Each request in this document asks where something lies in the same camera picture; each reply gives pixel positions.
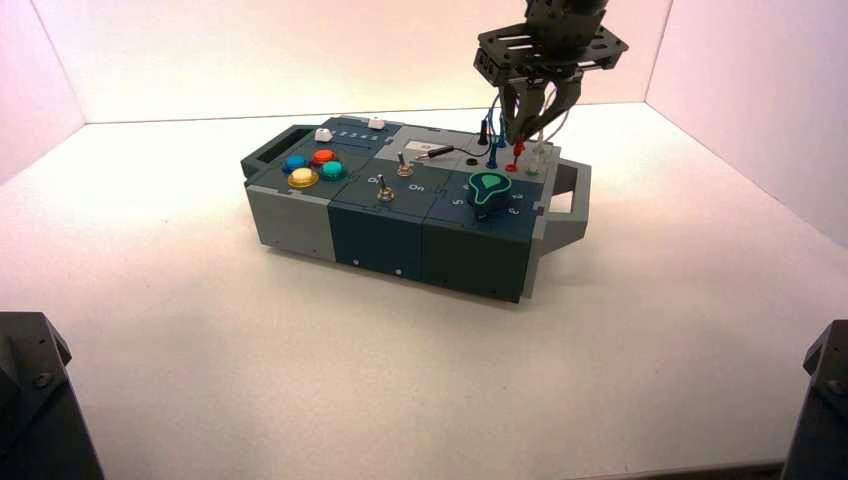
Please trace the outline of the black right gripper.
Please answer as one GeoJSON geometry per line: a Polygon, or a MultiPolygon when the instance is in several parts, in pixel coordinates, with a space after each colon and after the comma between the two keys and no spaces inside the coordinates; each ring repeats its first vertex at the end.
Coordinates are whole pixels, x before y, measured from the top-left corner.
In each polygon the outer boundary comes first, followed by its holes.
{"type": "MultiPolygon", "coordinates": [[[[616,66],[628,45],[610,30],[600,26],[574,45],[560,36],[544,40],[527,24],[484,32],[473,66],[493,86],[518,80],[568,78],[574,71],[610,70],[616,66]]],[[[517,108],[513,121],[514,141],[527,141],[569,111],[582,92],[581,78],[557,80],[553,99],[545,106],[546,82],[523,82],[515,87],[517,108]]]]}

